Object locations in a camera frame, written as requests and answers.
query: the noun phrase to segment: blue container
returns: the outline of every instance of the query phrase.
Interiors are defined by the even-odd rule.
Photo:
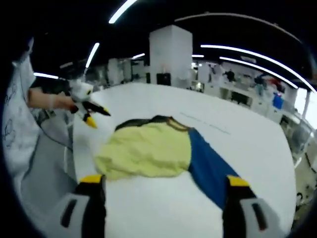
[[[282,109],[284,100],[281,98],[281,96],[278,96],[276,93],[274,93],[274,99],[273,99],[273,106],[277,109]]]

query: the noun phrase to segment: white table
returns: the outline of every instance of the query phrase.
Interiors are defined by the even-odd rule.
[[[296,203],[295,173],[279,125],[231,102],[168,86],[131,83],[94,93],[92,98],[112,116],[94,114],[98,129],[75,118],[78,180],[96,173],[92,156],[118,124],[155,115],[173,116],[195,127],[276,211],[282,229],[290,230]],[[107,238],[222,237],[222,211],[198,189],[189,173],[107,182],[106,199]]]

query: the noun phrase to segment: led light strip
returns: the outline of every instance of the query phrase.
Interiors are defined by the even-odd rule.
[[[298,89],[298,87],[297,87],[294,83],[292,83],[291,81],[289,81],[288,79],[282,77],[281,75],[279,75],[279,74],[277,74],[277,73],[272,72],[271,70],[268,70],[268,69],[266,69],[266,68],[263,68],[263,67],[261,67],[261,66],[258,66],[258,65],[256,65],[256,64],[248,63],[248,62],[241,61],[241,60],[237,60],[237,59],[231,59],[231,58],[227,58],[227,57],[220,57],[220,59],[221,59],[221,60],[228,60],[228,61],[232,61],[232,62],[237,62],[237,63],[245,64],[245,65],[248,65],[248,66],[251,66],[251,67],[254,67],[254,68],[258,68],[258,69],[260,69],[260,70],[262,70],[262,71],[264,71],[264,72],[267,72],[267,73],[269,73],[269,74],[271,74],[271,75],[274,75],[274,76],[277,77],[277,78],[282,79],[284,82],[288,83],[288,84],[291,85],[293,88]]]
[[[90,65],[91,61],[93,60],[93,57],[94,57],[99,45],[100,45],[99,43],[95,43],[93,49],[91,50],[90,55],[89,55],[88,60],[87,60],[87,63],[86,63],[86,68],[89,68],[89,65]]]
[[[205,57],[204,55],[192,55],[193,58],[203,58]]]
[[[137,0],[127,0],[110,18],[109,24],[113,24],[117,21],[117,19]]]
[[[33,75],[36,76],[36,77],[44,77],[44,78],[58,79],[57,76],[49,75],[49,74],[46,74],[46,73],[34,73]]]
[[[235,48],[235,47],[229,47],[229,46],[218,46],[218,45],[200,45],[201,48],[213,48],[213,49],[224,49],[224,50],[231,50],[231,51],[238,51],[238,52],[242,52],[242,53],[246,53],[246,54],[250,54],[253,56],[257,56],[259,58],[268,60],[274,64],[277,64],[278,66],[282,67],[283,69],[287,70],[288,72],[290,72],[291,74],[293,74],[294,76],[296,76],[297,78],[299,78],[303,83],[305,83],[314,93],[317,94],[317,91],[315,88],[313,88],[313,86],[306,80],[304,79],[302,76],[300,76],[298,73],[296,73],[294,70],[292,70],[291,68],[287,67],[286,65],[271,59],[267,56],[263,56],[261,54],[252,52],[252,51],[247,51],[247,50],[243,50],[243,49],[239,49],[239,48]]]
[[[136,55],[136,56],[132,57],[132,59],[135,60],[135,59],[137,59],[137,58],[139,58],[139,57],[142,57],[142,56],[145,56],[145,53]]]

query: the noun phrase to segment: white column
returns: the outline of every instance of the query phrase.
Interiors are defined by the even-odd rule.
[[[186,87],[193,53],[192,33],[177,26],[167,26],[150,34],[151,82],[157,83],[157,73],[170,73],[171,85]]]
[[[285,87],[284,100],[286,100],[291,106],[295,106],[295,101],[297,97],[297,89],[283,83]]]
[[[198,81],[202,83],[208,83],[209,71],[210,68],[208,64],[201,63],[201,66],[198,66]]]
[[[100,83],[106,85],[106,68],[104,66],[97,66],[96,73]]]
[[[305,118],[306,117],[306,113],[307,113],[307,109],[308,109],[308,104],[309,104],[309,101],[310,101],[310,97],[311,97],[311,91],[310,92],[307,92],[307,96],[306,96],[306,101],[305,101],[305,106],[304,106],[304,111],[303,111],[303,114],[302,114],[302,118]]]
[[[124,79],[130,81],[131,80],[131,60],[127,59],[123,63],[123,75]]]
[[[108,77],[111,85],[119,84],[119,68],[118,59],[109,59],[108,61]]]

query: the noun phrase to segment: hand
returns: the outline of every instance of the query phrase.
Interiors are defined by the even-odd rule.
[[[71,111],[71,112],[78,110],[78,108],[76,107],[71,97],[60,96],[60,101],[61,101],[61,107],[63,109]]]

